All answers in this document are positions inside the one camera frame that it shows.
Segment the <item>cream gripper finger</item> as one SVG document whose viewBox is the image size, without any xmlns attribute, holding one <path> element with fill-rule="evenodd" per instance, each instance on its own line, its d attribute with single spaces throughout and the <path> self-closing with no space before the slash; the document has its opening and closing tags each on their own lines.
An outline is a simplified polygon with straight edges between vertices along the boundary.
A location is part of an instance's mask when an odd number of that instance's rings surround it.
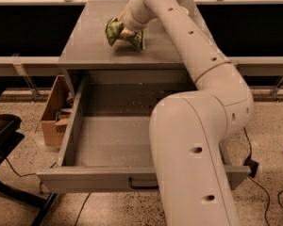
<svg viewBox="0 0 283 226">
<path fill-rule="evenodd" d="M 125 27 L 122 30 L 122 32 L 120 33 L 120 35 L 118 36 L 118 38 L 121 39 L 121 40 L 124 40 L 124 39 L 131 38 L 131 37 L 134 37 L 134 36 L 135 36 L 135 32 L 131 31 L 128 28 Z"/>
</svg>

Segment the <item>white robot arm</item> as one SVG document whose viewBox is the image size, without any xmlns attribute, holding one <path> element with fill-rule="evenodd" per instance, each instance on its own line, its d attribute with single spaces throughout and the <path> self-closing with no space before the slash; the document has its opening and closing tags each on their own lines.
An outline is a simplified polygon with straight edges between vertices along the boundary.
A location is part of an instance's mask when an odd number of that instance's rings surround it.
<svg viewBox="0 0 283 226">
<path fill-rule="evenodd" d="M 141 31 L 158 18 L 196 89 L 154 108 L 149 136 L 168 226 L 241 226 L 219 145 L 239 132 L 253 96 L 217 45 L 177 0 L 131 0 L 125 26 Z"/>
</svg>

